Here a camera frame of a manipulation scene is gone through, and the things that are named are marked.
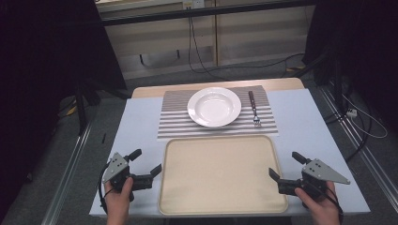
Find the black metal stand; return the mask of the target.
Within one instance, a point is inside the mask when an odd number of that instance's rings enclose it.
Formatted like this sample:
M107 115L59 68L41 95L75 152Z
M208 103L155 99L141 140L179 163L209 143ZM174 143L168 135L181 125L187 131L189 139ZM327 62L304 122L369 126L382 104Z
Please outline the black metal stand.
M91 80L82 80L75 85L75 98L80 126L79 135L82 135L88 124L84 103L87 102L89 106L97 106L100 104L100 96Z
M334 103L339 113L345 113L342 87L342 64L339 54L326 48L313 61L303 69L294 74L294 78L301 78L312 71L314 73L314 82L317 85L326 85L333 82Z

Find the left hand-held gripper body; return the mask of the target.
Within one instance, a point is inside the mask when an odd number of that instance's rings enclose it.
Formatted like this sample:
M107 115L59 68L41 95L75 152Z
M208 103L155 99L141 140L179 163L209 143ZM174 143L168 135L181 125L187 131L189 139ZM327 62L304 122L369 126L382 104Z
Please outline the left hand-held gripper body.
M121 191L129 177L133 180L132 191L152 188L154 176L131 173L130 161L127 162L119 153L114 153L102 176L102 183L110 182L113 190Z

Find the beige plastic tray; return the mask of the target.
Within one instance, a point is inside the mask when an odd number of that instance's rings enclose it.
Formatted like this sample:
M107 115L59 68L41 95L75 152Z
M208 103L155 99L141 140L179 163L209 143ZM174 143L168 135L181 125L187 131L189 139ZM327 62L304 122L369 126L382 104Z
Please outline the beige plastic tray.
M280 170L264 135L174 139L166 144L160 211L166 216L279 214L287 197L268 175Z

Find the white deep plate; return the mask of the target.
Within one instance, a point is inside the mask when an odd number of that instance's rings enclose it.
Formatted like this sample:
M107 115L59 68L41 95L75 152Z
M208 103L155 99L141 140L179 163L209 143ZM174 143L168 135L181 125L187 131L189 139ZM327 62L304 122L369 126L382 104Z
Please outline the white deep plate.
M196 124L219 128L231 124L241 112L241 101L233 91L209 87L194 93L187 104L188 115Z

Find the person's right hand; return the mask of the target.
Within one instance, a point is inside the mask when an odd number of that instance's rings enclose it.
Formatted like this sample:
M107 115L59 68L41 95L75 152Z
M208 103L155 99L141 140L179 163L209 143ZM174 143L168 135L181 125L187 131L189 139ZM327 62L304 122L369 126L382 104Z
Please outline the person's right hand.
M302 202L309 208L314 219L339 220L339 210L330 200L313 200L303 189L297 187L295 193Z

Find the grey striped placemat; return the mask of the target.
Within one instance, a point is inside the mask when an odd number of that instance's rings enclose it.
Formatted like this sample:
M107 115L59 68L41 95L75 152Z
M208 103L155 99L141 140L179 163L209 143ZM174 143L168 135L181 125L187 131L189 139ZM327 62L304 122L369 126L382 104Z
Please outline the grey striped placemat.
M226 88L233 91L241 101L241 112L231 124L223 127L203 127L191 120L187 104L191 96L199 90L168 91L164 94L158 138L169 140L174 138L191 138L205 136L252 135L263 134L277 136L279 130L268 101L266 90L260 86L244 86ZM253 110L248 92L252 91L257 115L261 127L253 124Z

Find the white wall socket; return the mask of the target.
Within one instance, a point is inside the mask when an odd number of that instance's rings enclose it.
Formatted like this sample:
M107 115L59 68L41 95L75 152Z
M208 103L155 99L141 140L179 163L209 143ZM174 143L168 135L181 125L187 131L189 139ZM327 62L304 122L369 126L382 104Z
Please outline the white wall socket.
M182 7L184 9L197 9L205 7L205 0L183 0Z

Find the black metal crossbar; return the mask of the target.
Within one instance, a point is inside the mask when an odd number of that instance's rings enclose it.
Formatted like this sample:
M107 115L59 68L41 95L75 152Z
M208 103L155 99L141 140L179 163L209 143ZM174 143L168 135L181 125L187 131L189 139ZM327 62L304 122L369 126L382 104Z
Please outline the black metal crossbar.
M319 0L274 0L264 3L232 5L225 7L181 9L169 12L150 13L144 15L111 17L109 19L102 19L100 24L102 26L113 26L113 25L130 24L130 23L149 23L157 21L251 12L259 10L306 7L306 6L316 5L318 2Z

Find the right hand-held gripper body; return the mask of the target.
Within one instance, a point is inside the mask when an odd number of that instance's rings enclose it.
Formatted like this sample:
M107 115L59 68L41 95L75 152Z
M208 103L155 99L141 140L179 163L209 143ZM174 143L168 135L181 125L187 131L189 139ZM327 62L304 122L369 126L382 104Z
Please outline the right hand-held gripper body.
M280 194L296 196L295 189L302 188L313 200L325 195L327 192L327 182L349 185L350 181L333 170L322 160L297 158L303 165L301 170L302 177L297 180L286 180L277 176L277 186Z

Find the light wooden cabinet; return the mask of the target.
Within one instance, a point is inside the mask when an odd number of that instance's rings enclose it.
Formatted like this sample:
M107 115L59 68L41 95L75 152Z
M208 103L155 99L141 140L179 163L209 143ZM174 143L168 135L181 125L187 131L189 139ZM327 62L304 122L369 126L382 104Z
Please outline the light wooden cabinet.
M184 9L183 0L95 0L102 19ZM204 8L270 0L205 0ZM313 6L108 26L126 80L279 59L305 50Z

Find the aluminium floor rail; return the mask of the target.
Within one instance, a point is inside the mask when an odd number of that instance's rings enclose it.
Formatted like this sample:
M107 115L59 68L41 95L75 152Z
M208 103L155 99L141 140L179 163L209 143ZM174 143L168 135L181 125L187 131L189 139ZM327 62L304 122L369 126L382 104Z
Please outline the aluminium floor rail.
M398 212L398 137L358 95L343 97L344 113L337 111L328 86L318 87L316 95L321 98L321 114L359 186L379 190L379 195L367 197L385 199ZM355 118L346 115L349 108L357 110Z
M88 123L86 127L81 130L77 142L74 145L72 154L69 158L67 168L64 170L60 183L58 184L56 192L40 225L56 225L65 200L68 196L69 188L76 172L81 154L89 137L91 127L92 123Z

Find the black curtain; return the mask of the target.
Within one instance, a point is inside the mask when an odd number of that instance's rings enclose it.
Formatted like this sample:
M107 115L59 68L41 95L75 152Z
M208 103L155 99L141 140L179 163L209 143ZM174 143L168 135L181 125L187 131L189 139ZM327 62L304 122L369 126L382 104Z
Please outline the black curtain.
M44 152L60 101L126 84L96 0L0 0L0 222Z
M398 0L320 0L302 62L321 55L315 82L327 83L340 62L341 74L398 132Z

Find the person's left hand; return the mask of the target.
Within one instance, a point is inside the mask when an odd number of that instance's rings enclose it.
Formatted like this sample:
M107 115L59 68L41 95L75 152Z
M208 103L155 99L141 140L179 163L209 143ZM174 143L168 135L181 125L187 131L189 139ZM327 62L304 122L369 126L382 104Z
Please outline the person's left hand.
M107 193L105 201L109 218L126 218L130 208L130 191L133 180L129 177L120 192L112 190L110 182L106 182L104 187Z

